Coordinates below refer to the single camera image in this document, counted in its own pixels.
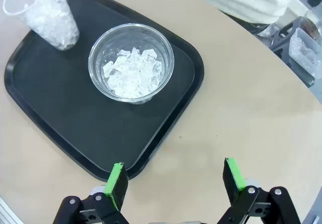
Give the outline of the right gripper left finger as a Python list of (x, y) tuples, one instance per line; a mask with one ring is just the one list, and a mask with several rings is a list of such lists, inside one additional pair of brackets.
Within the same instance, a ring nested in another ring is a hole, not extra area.
[(128, 187), (128, 175), (123, 163), (115, 163), (102, 190), (81, 200), (67, 196), (55, 216), (54, 223), (128, 223), (121, 208)]

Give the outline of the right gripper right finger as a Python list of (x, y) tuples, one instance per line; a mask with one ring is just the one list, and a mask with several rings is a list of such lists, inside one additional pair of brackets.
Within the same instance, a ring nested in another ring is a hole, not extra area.
[(247, 223), (250, 217), (258, 217), (265, 224), (300, 223), (286, 188), (277, 186), (267, 192), (247, 185), (234, 158), (225, 158), (222, 177), (230, 207), (219, 223)]

